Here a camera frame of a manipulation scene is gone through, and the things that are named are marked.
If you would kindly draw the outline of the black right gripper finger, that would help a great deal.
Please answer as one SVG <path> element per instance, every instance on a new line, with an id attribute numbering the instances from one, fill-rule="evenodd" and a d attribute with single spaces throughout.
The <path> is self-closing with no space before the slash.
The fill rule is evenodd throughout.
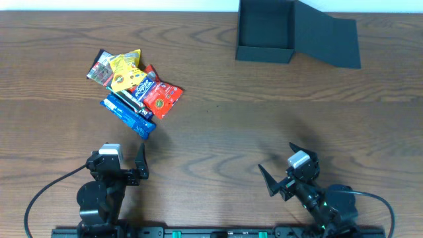
<path id="1" fill-rule="evenodd" d="M 282 187 L 282 182 L 277 182 L 261 164 L 258 164 L 258 168 L 264 178 L 269 195 L 274 196 L 279 193 Z"/>
<path id="2" fill-rule="evenodd" d="M 317 155 L 317 153 L 315 153 L 314 151 L 311 151 L 311 150 L 308 150 L 308 149 L 302 148 L 302 147 L 300 147 L 300 146 L 298 146 L 298 145 L 296 145 L 296 144 L 294 144 L 294 143 L 292 143 L 292 142 L 289 142 L 289 147 L 291 148 L 291 150 L 292 150 L 294 153 L 297 153 L 297 152 L 299 152 L 299 151 L 303 151 L 303 152 L 305 152 L 306 154 L 308 154 L 308 156 L 310 156 L 310 158 L 311 158 L 311 160 L 312 160 L 313 162 L 317 162 L 317 161 L 318 161 L 318 155 Z"/>

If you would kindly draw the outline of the red snack packet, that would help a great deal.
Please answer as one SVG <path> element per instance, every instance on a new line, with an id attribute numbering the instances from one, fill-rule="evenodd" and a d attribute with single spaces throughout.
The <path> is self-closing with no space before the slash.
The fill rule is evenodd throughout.
<path id="1" fill-rule="evenodd" d="M 156 82 L 154 89 L 144 98 L 143 104 L 152 113 L 162 120 L 169 110 L 174 106 L 178 99 L 182 96 L 183 90 L 177 86 L 165 83 L 160 80 L 155 68 L 148 64 L 144 71 L 148 77 Z M 129 89 L 132 93 L 135 86 Z"/>

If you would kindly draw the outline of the yellow snack packet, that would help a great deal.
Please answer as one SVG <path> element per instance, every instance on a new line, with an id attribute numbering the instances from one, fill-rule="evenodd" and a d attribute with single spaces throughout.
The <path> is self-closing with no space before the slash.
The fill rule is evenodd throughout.
<path id="1" fill-rule="evenodd" d="M 114 92 L 132 88 L 146 78 L 147 74 L 138 67 L 140 59 L 140 49 L 107 58 L 113 72 L 111 89 Z"/>

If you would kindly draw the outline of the dark snack packet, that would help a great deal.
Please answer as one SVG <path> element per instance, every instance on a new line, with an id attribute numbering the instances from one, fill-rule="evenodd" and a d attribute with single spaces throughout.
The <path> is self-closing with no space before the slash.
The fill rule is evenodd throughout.
<path id="1" fill-rule="evenodd" d="M 114 76 L 113 70 L 110 67 L 108 58 L 112 54 L 100 49 L 96 58 L 94 59 L 93 65 L 91 66 L 89 72 L 87 73 L 86 78 L 97 82 L 103 87 L 111 86 L 111 82 Z"/>

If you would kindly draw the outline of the black box with lid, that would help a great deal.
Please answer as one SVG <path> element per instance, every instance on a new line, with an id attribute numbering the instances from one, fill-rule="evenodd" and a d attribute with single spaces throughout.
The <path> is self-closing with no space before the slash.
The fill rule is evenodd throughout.
<path id="1" fill-rule="evenodd" d="M 235 59 L 289 63 L 299 52 L 335 67 L 359 69 L 356 21 L 300 1 L 240 0 Z"/>

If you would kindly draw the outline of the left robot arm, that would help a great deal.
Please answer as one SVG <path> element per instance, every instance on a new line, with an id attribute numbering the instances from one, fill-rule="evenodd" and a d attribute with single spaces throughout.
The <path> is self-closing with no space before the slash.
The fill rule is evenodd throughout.
<path id="1" fill-rule="evenodd" d="M 134 169 L 122 169 L 121 145 L 106 143 L 93 151 L 85 167 L 93 181 L 84 184 L 77 193 L 81 222 L 77 236 L 82 238 L 137 237 L 137 230 L 120 220 L 119 214 L 127 186 L 138 186 L 149 178 L 145 145 L 141 144 L 134 159 Z"/>

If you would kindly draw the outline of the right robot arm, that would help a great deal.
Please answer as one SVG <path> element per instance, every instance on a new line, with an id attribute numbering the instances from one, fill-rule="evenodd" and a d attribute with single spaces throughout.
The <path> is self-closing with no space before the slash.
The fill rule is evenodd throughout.
<path id="1" fill-rule="evenodd" d="M 262 165 L 258 166 L 269 195 L 280 194 L 285 202 L 296 197 L 315 220 L 315 225 L 308 232 L 310 236 L 362 237 L 354 221 L 358 211 L 356 199 L 350 194 L 352 189 L 341 184 L 320 187 L 315 182 L 320 174 L 317 153 L 294 143 L 289 146 L 294 154 L 288 159 L 286 177 L 280 182 Z"/>

